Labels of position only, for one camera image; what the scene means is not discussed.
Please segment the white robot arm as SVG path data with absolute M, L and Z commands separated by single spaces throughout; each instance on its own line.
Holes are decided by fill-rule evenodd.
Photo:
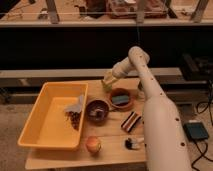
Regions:
M 106 72 L 102 84 L 111 88 L 135 70 L 145 95 L 144 143 L 148 170 L 192 171 L 179 110 L 147 66 L 149 60 L 141 47 L 131 47 L 127 57 Z

